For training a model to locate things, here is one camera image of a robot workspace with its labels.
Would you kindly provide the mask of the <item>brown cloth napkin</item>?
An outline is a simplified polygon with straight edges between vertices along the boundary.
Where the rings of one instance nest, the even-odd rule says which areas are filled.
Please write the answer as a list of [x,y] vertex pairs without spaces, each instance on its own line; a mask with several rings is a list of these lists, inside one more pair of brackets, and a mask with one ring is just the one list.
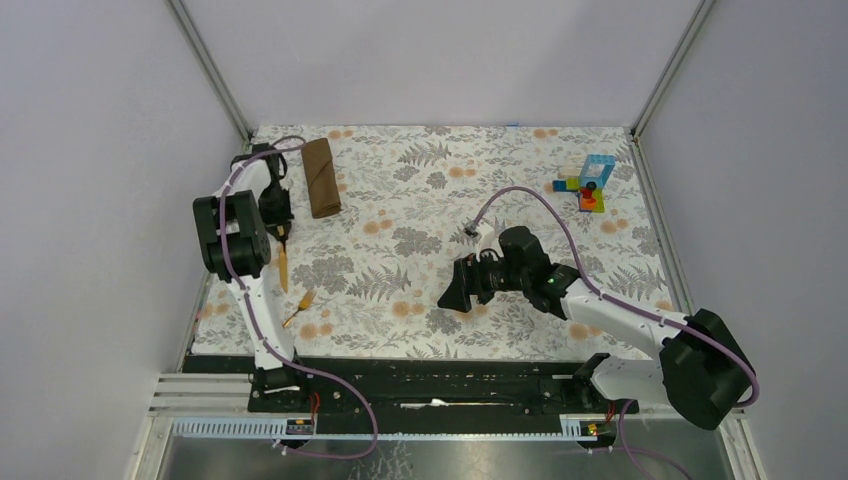
[[312,216],[321,219],[338,214],[341,199],[329,140],[307,142],[301,156]]

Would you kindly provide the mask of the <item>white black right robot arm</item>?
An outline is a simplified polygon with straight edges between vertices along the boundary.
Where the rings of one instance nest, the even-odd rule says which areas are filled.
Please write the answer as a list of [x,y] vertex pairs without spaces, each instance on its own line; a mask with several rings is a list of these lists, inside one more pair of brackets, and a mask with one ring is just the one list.
[[617,298],[579,269],[552,262],[525,226],[495,233],[483,224],[466,233],[475,250],[454,261],[440,308],[468,313],[498,292],[519,292],[542,313],[594,326],[647,354],[645,360],[596,354],[586,361],[573,386],[583,410],[619,400],[663,404],[714,430],[744,396],[755,395],[756,374],[717,314],[650,311]]

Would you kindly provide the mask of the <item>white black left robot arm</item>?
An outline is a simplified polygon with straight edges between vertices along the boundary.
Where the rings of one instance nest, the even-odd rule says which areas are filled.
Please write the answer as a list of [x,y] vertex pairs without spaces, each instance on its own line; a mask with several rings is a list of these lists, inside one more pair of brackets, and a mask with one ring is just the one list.
[[274,250],[283,246],[292,220],[283,152],[268,143],[234,157],[225,184],[193,200],[201,257],[207,271],[224,282],[236,299],[253,344],[252,396],[272,398],[288,411],[309,401],[310,385],[291,365],[292,335],[273,289],[281,285],[273,270]]

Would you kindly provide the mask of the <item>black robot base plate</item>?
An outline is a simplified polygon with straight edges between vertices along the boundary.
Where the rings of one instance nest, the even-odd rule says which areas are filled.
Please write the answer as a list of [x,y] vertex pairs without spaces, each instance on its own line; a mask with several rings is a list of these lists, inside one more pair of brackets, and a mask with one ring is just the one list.
[[297,384],[252,396],[248,356],[189,355],[187,374],[245,374],[252,413],[314,418],[320,434],[554,434],[559,418],[637,414],[648,403],[603,400],[575,362],[304,357]]

